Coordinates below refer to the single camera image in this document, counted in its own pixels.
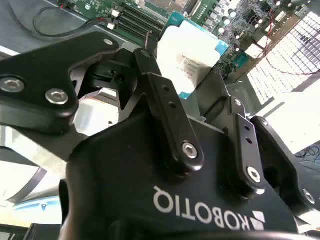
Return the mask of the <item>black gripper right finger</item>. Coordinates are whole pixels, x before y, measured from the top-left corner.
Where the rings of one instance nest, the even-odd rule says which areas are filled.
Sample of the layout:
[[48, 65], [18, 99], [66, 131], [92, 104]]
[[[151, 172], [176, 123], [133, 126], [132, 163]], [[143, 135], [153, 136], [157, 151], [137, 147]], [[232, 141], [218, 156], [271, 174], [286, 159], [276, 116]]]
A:
[[316, 186], [294, 155], [268, 122], [259, 116], [246, 118], [243, 104], [229, 94], [220, 82], [221, 127], [235, 155], [231, 174], [245, 197], [263, 195], [269, 184], [266, 167], [274, 167], [279, 176], [279, 196], [293, 213], [316, 212]]

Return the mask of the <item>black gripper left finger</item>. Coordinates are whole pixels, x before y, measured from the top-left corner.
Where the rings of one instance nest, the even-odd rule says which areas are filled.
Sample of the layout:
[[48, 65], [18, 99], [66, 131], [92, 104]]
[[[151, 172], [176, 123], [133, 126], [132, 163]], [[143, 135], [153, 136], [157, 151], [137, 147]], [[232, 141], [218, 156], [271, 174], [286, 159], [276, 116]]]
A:
[[[76, 131], [80, 101], [97, 87], [118, 92], [119, 123], [89, 138]], [[0, 147], [60, 176], [81, 166], [151, 157], [180, 178], [205, 155], [173, 83], [155, 56], [92, 32], [0, 63]]]

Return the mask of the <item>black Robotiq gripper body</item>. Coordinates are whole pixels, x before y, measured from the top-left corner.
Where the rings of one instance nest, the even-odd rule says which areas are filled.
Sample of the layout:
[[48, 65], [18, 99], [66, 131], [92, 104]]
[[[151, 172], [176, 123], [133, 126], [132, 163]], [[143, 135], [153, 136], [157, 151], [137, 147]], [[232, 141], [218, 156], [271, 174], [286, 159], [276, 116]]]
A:
[[267, 185], [244, 197], [228, 179], [226, 137], [197, 121], [200, 171], [179, 177], [147, 113], [89, 137], [73, 151], [61, 193], [61, 240], [299, 240], [290, 209]]

